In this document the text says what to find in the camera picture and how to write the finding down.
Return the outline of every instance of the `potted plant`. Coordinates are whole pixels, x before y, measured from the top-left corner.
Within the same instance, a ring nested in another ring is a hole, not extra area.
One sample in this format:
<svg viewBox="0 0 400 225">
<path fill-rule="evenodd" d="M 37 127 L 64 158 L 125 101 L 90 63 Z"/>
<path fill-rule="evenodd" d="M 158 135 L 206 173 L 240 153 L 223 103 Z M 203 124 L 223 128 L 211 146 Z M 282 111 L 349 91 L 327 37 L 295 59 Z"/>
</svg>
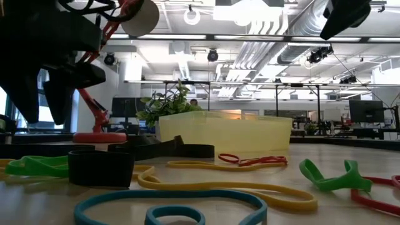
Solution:
<svg viewBox="0 0 400 225">
<path fill-rule="evenodd" d="M 304 129 L 306 130 L 307 135 L 314 135 L 317 130 L 317 126 L 310 122 L 304 126 Z"/>
<path fill-rule="evenodd" d="M 160 116 L 168 116 L 178 113 L 186 113 L 191 111 L 202 110 L 200 106 L 193 106 L 188 103 L 186 95 L 189 88 L 182 85 L 178 80 L 176 91 L 169 90 L 167 93 L 152 93 L 151 97 L 141 98 L 141 102 L 146 103 L 144 111 L 137 112 L 137 118 L 146 120 L 146 126 L 149 128 L 156 127 L 156 135 L 159 138 L 158 119 Z"/>
</svg>

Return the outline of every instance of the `table surface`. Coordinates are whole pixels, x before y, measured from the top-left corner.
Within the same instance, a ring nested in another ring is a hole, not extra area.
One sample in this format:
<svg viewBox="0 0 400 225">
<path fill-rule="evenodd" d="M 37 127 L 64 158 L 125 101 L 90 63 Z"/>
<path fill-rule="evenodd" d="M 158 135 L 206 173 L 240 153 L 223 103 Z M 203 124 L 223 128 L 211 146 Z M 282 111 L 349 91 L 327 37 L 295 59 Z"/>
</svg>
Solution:
<svg viewBox="0 0 400 225">
<path fill-rule="evenodd" d="M 204 181 L 244 181 L 278 184 L 313 193 L 319 208 L 313 213 L 290 213 L 269 208 L 268 224 L 399 224 L 400 217 L 374 211 L 350 200 L 350 190 L 318 191 L 300 173 L 298 164 L 311 159 L 328 178 L 344 174 L 344 159 L 357 160 L 363 176 L 390 178 L 400 174 L 400 153 L 380 149 L 334 146 L 327 144 L 291 144 L 289 166 L 266 168 L 254 172 L 224 172 L 205 169 L 166 168 L 165 163 L 182 158 L 157 158 L 138 162 L 154 165 L 156 176 L 164 182 L 195 183 Z M 130 189 L 140 189 L 132 182 Z M 0 181 L 0 224 L 74 224 L 74 206 L 90 196 L 109 192 L 69 184 L 66 179 L 55 182 L 11 184 Z M 400 190 L 374 185 L 371 197 L 400 206 Z M 93 219 L 107 224 L 144 224 L 148 207 L 158 204 L 186 204 L 202 211 L 207 224 L 232 225 L 254 209 L 239 201 L 211 199 L 124 199 L 94 206 L 86 211 Z M 168 225 L 195 224 L 191 219 L 168 216 L 160 219 Z"/>
</svg>

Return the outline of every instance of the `blue resistance band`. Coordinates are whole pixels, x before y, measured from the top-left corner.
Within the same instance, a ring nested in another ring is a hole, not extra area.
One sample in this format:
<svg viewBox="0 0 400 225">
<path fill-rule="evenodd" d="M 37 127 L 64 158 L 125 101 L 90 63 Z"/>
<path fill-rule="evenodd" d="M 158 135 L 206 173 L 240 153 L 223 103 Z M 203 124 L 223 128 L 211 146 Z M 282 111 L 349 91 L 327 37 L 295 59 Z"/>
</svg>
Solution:
<svg viewBox="0 0 400 225">
<path fill-rule="evenodd" d="M 211 191 L 150 191 L 128 190 L 116 191 L 99 196 L 90 197 L 75 206 L 74 218 L 77 225 L 107 225 L 89 219 L 84 211 L 100 203 L 126 198 L 231 198 L 249 203 L 257 210 L 245 217 L 239 225 L 255 225 L 263 222 L 267 216 L 267 204 L 257 196 L 239 191 L 211 190 Z M 157 218 L 161 216 L 187 216 L 197 221 L 197 225 L 205 225 L 204 214 L 192 207 L 183 205 L 163 205 L 151 207 L 147 210 L 145 225 L 162 225 Z"/>
</svg>

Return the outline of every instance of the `yellow plastic bin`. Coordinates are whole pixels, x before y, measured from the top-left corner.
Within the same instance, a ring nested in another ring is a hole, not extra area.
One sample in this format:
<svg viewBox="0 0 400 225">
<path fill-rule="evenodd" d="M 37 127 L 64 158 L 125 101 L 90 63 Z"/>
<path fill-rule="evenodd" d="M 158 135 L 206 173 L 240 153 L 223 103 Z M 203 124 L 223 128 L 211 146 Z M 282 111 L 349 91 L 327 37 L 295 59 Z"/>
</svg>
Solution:
<svg viewBox="0 0 400 225">
<path fill-rule="evenodd" d="M 159 118 L 162 141 L 181 135 L 186 144 L 212 144 L 216 154 L 286 155 L 292 119 L 195 111 Z"/>
</svg>

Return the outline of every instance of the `red base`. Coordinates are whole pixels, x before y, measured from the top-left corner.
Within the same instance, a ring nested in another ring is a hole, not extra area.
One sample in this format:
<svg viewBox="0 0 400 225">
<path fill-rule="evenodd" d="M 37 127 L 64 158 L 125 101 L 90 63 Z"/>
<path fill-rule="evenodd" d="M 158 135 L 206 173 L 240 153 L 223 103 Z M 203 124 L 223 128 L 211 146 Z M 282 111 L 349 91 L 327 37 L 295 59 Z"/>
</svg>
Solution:
<svg viewBox="0 0 400 225">
<path fill-rule="evenodd" d="M 123 143 L 124 133 L 75 133 L 72 141 L 75 143 Z"/>
</svg>

